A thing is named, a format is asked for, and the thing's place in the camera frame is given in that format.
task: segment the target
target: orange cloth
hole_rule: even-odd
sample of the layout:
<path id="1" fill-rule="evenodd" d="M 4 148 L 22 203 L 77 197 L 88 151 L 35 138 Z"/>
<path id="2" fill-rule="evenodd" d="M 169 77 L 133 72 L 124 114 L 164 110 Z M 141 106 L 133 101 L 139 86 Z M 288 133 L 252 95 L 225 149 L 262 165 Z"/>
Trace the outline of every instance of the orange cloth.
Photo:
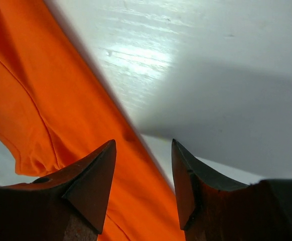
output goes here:
<path id="1" fill-rule="evenodd" d="M 16 172 L 43 176 L 115 139 L 99 240 L 184 240 L 175 197 L 42 1 L 0 0 L 0 140 Z"/>

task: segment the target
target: orange shirt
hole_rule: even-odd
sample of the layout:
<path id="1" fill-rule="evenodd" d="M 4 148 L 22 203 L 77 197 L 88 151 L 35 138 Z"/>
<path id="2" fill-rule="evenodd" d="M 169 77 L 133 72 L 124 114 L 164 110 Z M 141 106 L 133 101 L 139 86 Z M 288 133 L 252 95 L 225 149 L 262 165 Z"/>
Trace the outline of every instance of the orange shirt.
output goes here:
<path id="1" fill-rule="evenodd" d="M 117 161 L 99 240 L 184 240 L 172 191 L 39 0 L 0 0 L 0 140 L 43 176 L 110 139 Z"/>

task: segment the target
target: orange garment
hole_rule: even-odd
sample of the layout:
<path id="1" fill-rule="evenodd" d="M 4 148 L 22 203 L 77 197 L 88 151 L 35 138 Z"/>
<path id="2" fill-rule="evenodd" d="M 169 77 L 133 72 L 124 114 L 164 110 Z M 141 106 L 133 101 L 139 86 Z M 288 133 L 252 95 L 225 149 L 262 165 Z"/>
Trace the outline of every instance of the orange garment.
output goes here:
<path id="1" fill-rule="evenodd" d="M 110 139 L 117 161 L 99 240 L 183 240 L 175 197 L 42 1 L 0 0 L 0 140 L 43 176 Z"/>

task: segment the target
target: orange fabric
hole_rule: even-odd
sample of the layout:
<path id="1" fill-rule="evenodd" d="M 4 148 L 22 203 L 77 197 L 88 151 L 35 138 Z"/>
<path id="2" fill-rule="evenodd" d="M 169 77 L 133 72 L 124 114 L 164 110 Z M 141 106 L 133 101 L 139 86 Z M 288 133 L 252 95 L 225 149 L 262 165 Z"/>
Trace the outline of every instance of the orange fabric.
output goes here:
<path id="1" fill-rule="evenodd" d="M 183 240 L 175 197 L 42 1 L 0 1 L 0 140 L 16 172 L 43 176 L 115 139 L 99 240 Z"/>

